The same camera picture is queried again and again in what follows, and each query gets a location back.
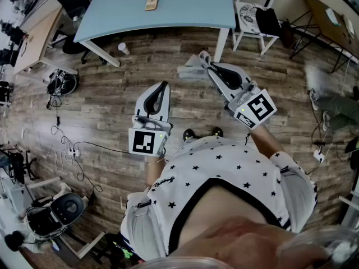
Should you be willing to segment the black bag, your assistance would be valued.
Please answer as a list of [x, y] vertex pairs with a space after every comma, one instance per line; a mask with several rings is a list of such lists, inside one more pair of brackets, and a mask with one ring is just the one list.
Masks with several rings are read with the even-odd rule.
[[258, 8], [256, 11], [256, 22], [262, 34], [281, 35], [281, 26], [272, 8], [266, 10]]

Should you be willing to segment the person's right forearm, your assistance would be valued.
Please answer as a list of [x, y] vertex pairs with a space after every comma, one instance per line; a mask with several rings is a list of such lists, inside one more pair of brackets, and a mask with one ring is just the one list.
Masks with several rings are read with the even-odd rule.
[[249, 134], [258, 151], [268, 159], [277, 152], [284, 152], [283, 146], [263, 124], [257, 126], [255, 129], [249, 130]]

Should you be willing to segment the wooden desk with black legs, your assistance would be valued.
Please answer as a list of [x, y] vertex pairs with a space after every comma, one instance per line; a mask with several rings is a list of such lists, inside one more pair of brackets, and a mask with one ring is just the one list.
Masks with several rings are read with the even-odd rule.
[[329, 9], [320, 0], [304, 0], [308, 10], [294, 21], [290, 27], [300, 34], [299, 41], [294, 47], [290, 58], [294, 58], [312, 43], [318, 43], [325, 48], [338, 52], [338, 58], [331, 71], [334, 73], [346, 62], [359, 63], [359, 38], [347, 30], [342, 15], [334, 12], [338, 25], [331, 22], [326, 10]]

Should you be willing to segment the person's white star print shirt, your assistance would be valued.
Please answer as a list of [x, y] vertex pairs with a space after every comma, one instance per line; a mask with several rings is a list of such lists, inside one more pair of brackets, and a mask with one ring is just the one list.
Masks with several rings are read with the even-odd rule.
[[215, 186], [254, 206], [270, 225], [299, 233], [317, 203], [317, 186], [286, 153], [271, 158], [227, 138], [208, 136], [183, 147], [144, 192], [131, 193], [121, 225], [125, 243], [143, 260], [178, 247], [189, 214]]

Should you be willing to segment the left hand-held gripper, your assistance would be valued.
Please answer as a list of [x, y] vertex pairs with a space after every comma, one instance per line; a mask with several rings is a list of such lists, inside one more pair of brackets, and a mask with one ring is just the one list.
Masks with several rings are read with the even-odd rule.
[[[132, 128], [128, 129], [131, 154], [160, 157], [171, 135], [172, 124], [168, 120], [171, 88], [167, 81], [149, 87], [136, 101]], [[142, 117], [153, 116], [155, 119]]]

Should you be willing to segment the person's left forearm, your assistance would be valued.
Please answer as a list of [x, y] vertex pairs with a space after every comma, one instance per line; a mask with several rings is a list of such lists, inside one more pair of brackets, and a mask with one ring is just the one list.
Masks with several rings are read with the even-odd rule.
[[151, 187], [162, 174], [166, 164], [165, 156], [148, 156], [146, 164], [146, 185]]

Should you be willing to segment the person's bare neck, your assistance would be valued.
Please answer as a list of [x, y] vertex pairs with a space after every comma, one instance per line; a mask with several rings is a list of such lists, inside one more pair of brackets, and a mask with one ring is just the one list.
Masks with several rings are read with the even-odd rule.
[[232, 269], [315, 269], [327, 263], [319, 247], [281, 250], [294, 233], [269, 225], [259, 210], [220, 186], [189, 214], [171, 257], [212, 258]]

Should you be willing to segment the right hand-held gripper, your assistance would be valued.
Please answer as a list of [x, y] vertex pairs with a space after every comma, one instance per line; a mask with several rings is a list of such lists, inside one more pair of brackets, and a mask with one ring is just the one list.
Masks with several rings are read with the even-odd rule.
[[277, 112], [268, 92], [251, 82], [241, 67], [213, 62], [207, 71], [219, 93], [229, 101], [226, 109], [247, 128], [255, 129]]

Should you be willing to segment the light wooden desk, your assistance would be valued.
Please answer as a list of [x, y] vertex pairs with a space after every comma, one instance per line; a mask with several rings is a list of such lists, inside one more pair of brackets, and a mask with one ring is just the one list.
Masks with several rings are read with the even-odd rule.
[[45, 57], [49, 42], [59, 29], [64, 14], [62, 5], [57, 0], [44, 1], [30, 16], [28, 22], [36, 22], [27, 32], [28, 37], [20, 47], [13, 67], [13, 74], [34, 78], [28, 69], [38, 63], [47, 64], [70, 74], [78, 74], [74, 69]]

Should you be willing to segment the white table leg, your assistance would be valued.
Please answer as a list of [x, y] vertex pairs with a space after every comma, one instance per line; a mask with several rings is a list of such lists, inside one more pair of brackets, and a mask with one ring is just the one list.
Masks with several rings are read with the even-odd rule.
[[91, 52], [95, 53], [99, 57], [103, 58], [106, 62], [110, 63], [111, 65], [115, 67], [120, 67], [121, 63], [112, 57], [110, 54], [108, 54], [105, 50], [103, 50], [101, 47], [97, 46], [94, 42], [91, 40], [88, 41], [82, 41], [81, 44], [88, 48]]
[[213, 59], [214, 62], [219, 62], [222, 57], [222, 53], [225, 47], [225, 43], [227, 41], [228, 33], [229, 33], [229, 29], [226, 28], [221, 28], [219, 31], [217, 45]]

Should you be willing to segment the grey cloth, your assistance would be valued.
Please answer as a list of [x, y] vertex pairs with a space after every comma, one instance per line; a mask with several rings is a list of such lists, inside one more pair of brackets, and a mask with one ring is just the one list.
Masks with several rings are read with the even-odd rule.
[[219, 77], [213, 64], [210, 54], [203, 50], [198, 55], [192, 55], [184, 66], [178, 66], [177, 74], [180, 79], [189, 81], [208, 80], [210, 76]]

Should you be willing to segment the patterned chair cushion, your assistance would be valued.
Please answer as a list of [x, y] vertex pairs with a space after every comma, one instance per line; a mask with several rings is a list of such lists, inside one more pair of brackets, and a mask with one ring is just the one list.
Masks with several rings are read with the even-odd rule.
[[255, 3], [244, 3], [244, 2], [236, 2], [235, 5], [238, 14], [238, 25], [241, 31], [255, 36], [271, 37], [271, 38], [280, 37], [280, 36], [262, 34], [259, 30], [258, 24], [256, 22], [256, 11], [258, 8], [266, 10], [268, 9], [267, 7], [263, 7]]

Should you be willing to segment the dark brown bag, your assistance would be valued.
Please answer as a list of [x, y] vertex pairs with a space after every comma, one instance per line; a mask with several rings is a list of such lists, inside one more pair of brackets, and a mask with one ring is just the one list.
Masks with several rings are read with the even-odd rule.
[[281, 24], [280, 39], [285, 48], [292, 48], [294, 46], [294, 32], [287, 21], [283, 21]]

